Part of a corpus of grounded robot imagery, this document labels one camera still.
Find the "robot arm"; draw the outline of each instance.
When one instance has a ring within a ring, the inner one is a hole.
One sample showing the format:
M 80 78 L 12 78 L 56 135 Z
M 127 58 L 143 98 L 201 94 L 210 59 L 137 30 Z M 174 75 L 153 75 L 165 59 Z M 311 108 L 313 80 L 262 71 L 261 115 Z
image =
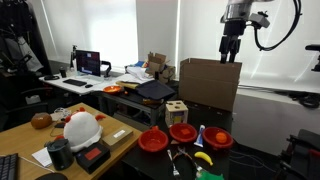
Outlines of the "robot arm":
M 261 27 L 267 28 L 269 26 L 269 21 L 267 20 L 268 15 L 263 12 L 258 12 L 257 14 L 252 13 L 251 5 L 253 2 L 269 2 L 273 0 L 229 0 L 226 11 L 221 18 L 221 23 L 224 23 L 224 32 L 221 38 L 219 52 L 221 53 L 221 63 L 226 63 L 228 54 L 230 53 L 229 62 L 233 63 L 236 54 L 239 52 L 241 40 L 239 36 L 244 34 L 244 30 L 247 26 L 247 22 L 251 21 L 252 26 L 255 28 L 255 40 L 257 46 L 260 50 L 272 50 L 278 45 L 280 45 L 294 30 L 300 16 L 301 12 L 301 2 L 300 0 L 293 0 L 296 7 L 296 17 L 294 23 L 289 30 L 286 37 L 282 39 L 278 44 L 273 47 L 264 48 L 260 45 L 257 39 L 257 30 Z

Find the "orange ball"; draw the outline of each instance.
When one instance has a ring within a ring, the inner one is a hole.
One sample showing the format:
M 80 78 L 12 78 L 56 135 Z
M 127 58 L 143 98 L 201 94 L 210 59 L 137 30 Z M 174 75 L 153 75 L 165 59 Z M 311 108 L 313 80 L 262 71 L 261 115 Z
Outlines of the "orange ball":
M 216 141 L 220 144 L 224 144 L 227 142 L 227 134 L 224 132 L 218 132 L 216 134 Z

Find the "banana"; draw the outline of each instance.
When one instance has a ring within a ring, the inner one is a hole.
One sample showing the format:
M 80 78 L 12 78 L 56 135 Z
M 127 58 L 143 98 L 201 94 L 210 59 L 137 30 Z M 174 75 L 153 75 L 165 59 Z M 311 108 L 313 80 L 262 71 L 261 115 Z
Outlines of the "banana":
M 210 166 L 213 165 L 213 162 L 212 162 L 210 156 L 208 154 L 204 153 L 204 152 L 198 151 L 198 152 L 196 152 L 194 154 L 194 156 L 197 157 L 197 158 L 204 159 L 205 161 L 207 161 L 210 164 Z

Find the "orange bowl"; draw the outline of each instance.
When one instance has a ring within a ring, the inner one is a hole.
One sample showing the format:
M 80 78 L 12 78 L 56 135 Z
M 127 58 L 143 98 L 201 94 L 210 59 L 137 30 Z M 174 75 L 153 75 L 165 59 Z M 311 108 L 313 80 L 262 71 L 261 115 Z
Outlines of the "orange bowl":
M 224 133 L 227 140 L 224 143 L 219 143 L 216 139 L 218 133 Z M 207 127 L 202 132 L 202 138 L 213 147 L 213 149 L 229 149 L 233 145 L 232 136 L 225 130 L 218 127 Z
M 152 129 L 143 132 L 138 140 L 139 146 L 148 152 L 161 151 L 168 145 L 168 136 L 153 126 Z
M 170 135 L 179 142 L 192 142 L 197 139 L 197 130 L 187 123 L 177 123 L 170 127 Z
M 103 91 L 108 94 L 117 94 L 121 91 L 121 86 L 107 86 Z

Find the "chair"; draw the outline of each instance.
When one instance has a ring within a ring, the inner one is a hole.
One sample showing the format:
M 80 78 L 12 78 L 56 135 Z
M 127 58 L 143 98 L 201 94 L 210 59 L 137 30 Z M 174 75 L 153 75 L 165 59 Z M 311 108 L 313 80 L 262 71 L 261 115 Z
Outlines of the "chair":
M 64 107 L 63 97 L 57 97 L 52 87 L 37 87 L 19 91 L 17 85 L 0 73 L 0 132 L 29 122 L 35 113 L 53 113 Z M 25 97 L 39 95 L 41 102 L 27 104 Z

